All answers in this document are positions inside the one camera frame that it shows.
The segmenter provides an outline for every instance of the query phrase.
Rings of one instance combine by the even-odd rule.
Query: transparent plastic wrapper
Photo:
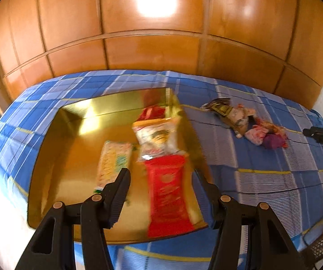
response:
[[[133,130],[140,144],[138,161],[178,153],[176,118],[136,121]]]
[[[97,169],[96,193],[114,182],[122,168],[129,168],[132,149],[131,143],[105,141]]]

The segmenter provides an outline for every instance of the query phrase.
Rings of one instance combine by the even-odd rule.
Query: red snack package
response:
[[[152,105],[143,110],[137,121],[162,119],[165,117],[165,108],[159,105]]]
[[[194,230],[181,187],[184,164],[185,157],[182,155],[167,155],[145,161],[151,203],[150,238]]]

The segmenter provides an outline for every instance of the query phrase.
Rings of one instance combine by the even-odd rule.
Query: wooden wall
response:
[[[323,86],[321,0],[160,1],[173,11],[145,14],[138,0],[1,0],[0,61],[11,97],[67,73],[147,69],[313,106]]]

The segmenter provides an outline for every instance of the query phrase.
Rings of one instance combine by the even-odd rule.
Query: blue plaid bedsheet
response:
[[[245,85],[171,71],[107,70],[68,74],[25,90],[0,119],[0,190],[25,216],[31,174],[45,133],[67,104],[120,91],[171,87],[183,105],[211,169],[214,182],[241,203],[271,205],[295,246],[323,221],[323,145],[302,134],[323,127],[322,117],[290,100]],[[199,107],[216,97],[254,108],[263,119],[287,129],[288,148],[266,150]],[[216,231],[200,230],[173,239],[110,246],[116,269],[207,269]],[[243,229],[240,267],[245,263]],[[76,257],[82,262],[81,246]]]

